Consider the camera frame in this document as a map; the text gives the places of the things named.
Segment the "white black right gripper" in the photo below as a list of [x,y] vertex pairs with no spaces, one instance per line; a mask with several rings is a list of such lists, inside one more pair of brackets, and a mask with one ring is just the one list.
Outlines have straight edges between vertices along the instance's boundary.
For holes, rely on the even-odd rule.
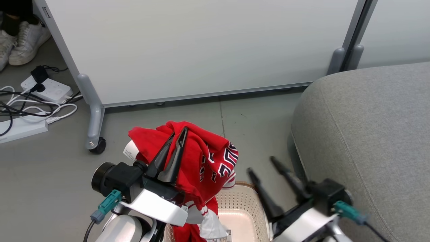
[[248,168],[248,177],[255,187],[268,221],[272,223],[272,242],[307,242],[324,233],[325,226],[336,220],[338,214],[326,215],[319,212],[300,180],[294,178],[291,171],[276,157],[271,156],[270,162],[289,184],[296,202],[301,204],[284,213],[264,189],[253,169]]

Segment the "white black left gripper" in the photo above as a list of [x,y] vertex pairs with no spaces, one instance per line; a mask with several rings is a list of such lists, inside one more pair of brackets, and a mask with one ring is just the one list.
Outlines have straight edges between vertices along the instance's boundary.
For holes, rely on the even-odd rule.
[[185,193],[171,184],[176,184],[181,160],[188,135],[188,128],[184,127],[174,142],[174,150],[165,168],[170,146],[175,133],[163,144],[155,158],[148,165],[142,178],[141,191],[131,202],[120,202],[130,210],[153,218],[157,221],[175,226],[183,226],[188,217],[187,211],[181,207],[184,205]]

